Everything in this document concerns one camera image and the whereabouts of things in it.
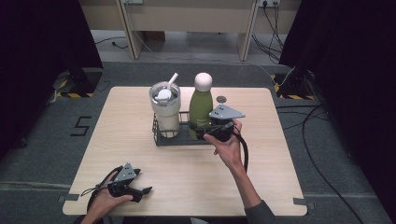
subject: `human hand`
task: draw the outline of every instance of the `human hand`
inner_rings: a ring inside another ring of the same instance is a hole
[[[117,172],[111,174],[107,181],[110,181],[116,173]],[[107,185],[103,185],[101,187],[101,190],[98,192],[95,199],[93,200],[91,207],[88,210],[87,216],[84,217],[81,224],[95,223],[119,204],[129,202],[133,198],[134,197],[132,195],[123,195],[114,198],[108,191]]]
[[[240,133],[242,130],[242,123],[237,119],[233,119],[233,124],[235,125],[234,131]],[[205,134],[204,139],[216,148],[214,154],[219,154],[222,161],[232,173],[240,169],[244,170],[244,165],[241,160],[241,145],[235,135],[232,134],[227,142],[220,142],[210,134]]]

